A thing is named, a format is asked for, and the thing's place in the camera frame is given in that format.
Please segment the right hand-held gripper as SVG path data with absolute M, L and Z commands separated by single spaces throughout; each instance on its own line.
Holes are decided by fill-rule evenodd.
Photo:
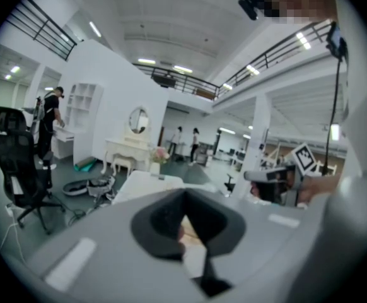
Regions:
M 284 163 L 272 169 L 248 170 L 243 177 L 251 182 L 251 193 L 263 204 L 301 206 L 303 179 L 312 173 L 317 161 L 307 143 L 293 149 Z

